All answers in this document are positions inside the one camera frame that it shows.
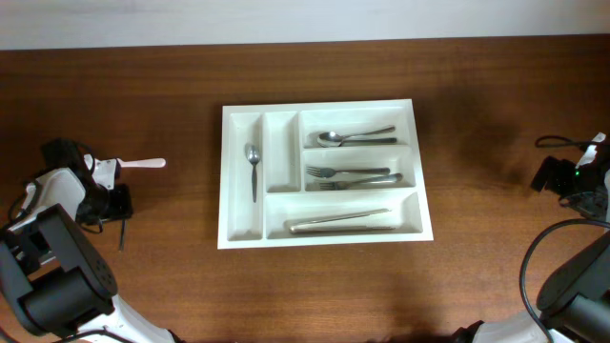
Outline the metal tablespoon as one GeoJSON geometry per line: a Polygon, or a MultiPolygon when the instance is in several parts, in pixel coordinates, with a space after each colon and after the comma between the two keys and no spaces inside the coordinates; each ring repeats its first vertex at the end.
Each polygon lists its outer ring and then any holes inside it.
{"type": "Polygon", "coordinates": [[[335,131],[327,131],[321,133],[316,141],[323,148],[338,148],[341,147],[339,144],[346,139],[375,139],[369,138],[369,135],[379,135],[383,133],[394,132],[396,127],[394,125],[386,126],[375,131],[367,131],[361,133],[352,133],[347,135],[341,135],[335,131]]]}
{"type": "Polygon", "coordinates": [[[346,139],[343,140],[339,146],[351,146],[351,145],[383,145],[383,144],[395,144],[397,138],[386,137],[376,139],[346,139]]]}

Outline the white plastic cutlery tray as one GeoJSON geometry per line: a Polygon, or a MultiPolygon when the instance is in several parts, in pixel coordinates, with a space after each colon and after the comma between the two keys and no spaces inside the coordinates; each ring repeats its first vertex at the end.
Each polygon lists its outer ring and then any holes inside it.
{"type": "Polygon", "coordinates": [[[248,249],[332,244],[430,241],[433,229],[427,202],[413,104],[408,99],[227,106],[222,145],[217,245],[248,249]],[[327,131],[341,135],[394,125],[397,143],[323,148],[316,139],[327,131]],[[261,154],[257,201],[252,199],[252,166],[246,145],[261,154]],[[395,184],[322,191],[321,182],[356,181],[384,175],[343,173],[324,179],[307,166],[332,169],[389,168],[402,173],[395,184]],[[393,231],[291,234],[289,220],[390,209],[384,214],[298,227],[390,226],[393,231]]]}

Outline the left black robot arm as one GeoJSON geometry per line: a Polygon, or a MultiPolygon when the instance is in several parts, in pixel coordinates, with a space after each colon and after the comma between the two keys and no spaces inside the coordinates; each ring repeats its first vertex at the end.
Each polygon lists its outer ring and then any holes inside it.
{"type": "Polygon", "coordinates": [[[132,198],[116,184],[118,162],[56,138],[41,148],[46,168],[25,184],[1,229],[1,294],[29,333],[61,342],[168,342],[119,295],[111,268],[88,236],[125,224],[132,198]]]}

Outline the pink plastic knife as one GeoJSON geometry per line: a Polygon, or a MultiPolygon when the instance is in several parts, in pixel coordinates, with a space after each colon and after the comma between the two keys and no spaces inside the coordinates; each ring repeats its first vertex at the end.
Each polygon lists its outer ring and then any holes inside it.
{"type": "Polygon", "coordinates": [[[133,161],[125,161],[120,158],[117,158],[117,163],[122,168],[160,169],[166,166],[167,161],[164,158],[151,158],[133,161]]]}

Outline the small metal teaspoon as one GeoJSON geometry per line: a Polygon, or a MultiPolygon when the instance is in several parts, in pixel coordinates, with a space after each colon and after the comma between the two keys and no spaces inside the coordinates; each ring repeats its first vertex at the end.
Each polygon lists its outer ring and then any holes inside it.
{"type": "Polygon", "coordinates": [[[252,143],[246,145],[245,149],[246,158],[248,162],[252,166],[252,199],[255,203],[257,201],[257,188],[258,188],[258,175],[257,175],[257,165],[261,161],[261,154],[258,147],[252,143]]]}
{"type": "Polygon", "coordinates": [[[127,232],[127,219],[123,219],[121,221],[119,246],[118,246],[118,250],[120,252],[123,252],[125,250],[126,232],[127,232]]]}

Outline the metal fork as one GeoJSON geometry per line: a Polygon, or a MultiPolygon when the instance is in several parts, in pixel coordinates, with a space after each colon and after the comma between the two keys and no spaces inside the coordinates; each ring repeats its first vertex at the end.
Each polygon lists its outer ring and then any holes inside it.
{"type": "Polygon", "coordinates": [[[402,173],[393,173],[384,176],[376,176],[371,178],[359,179],[356,181],[335,181],[335,182],[321,182],[318,183],[318,187],[322,191],[344,191],[359,186],[376,186],[395,184],[403,179],[402,173]]]}
{"type": "Polygon", "coordinates": [[[372,175],[388,175],[390,173],[389,168],[377,168],[377,169],[332,169],[332,168],[319,168],[314,166],[307,166],[305,172],[310,176],[318,178],[332,178],[338,174],[343,173],[355,173],[355,174],[372,174],[372,175]]]}

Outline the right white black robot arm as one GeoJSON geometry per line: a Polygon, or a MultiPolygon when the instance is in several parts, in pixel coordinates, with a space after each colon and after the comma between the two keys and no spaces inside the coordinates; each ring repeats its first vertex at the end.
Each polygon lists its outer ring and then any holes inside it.
{"type": "Polygon", "coordinates": [[[580,214],[544,229],[528,247],[518,286],[525,311],[500,322],[479,321],[459,328],[450,342],[607,342],[609,340],[609,136],[600,132],[586,141],[545,135],[538,148],[576,147],[576,163],[546,157],[531,188],[559,197],[559,205],[580,214]],[[604,234],[575,254],[546,279],[532,304],[526,291],[530,259],[542,239],[571,226],[592,226],[604,234]]]}

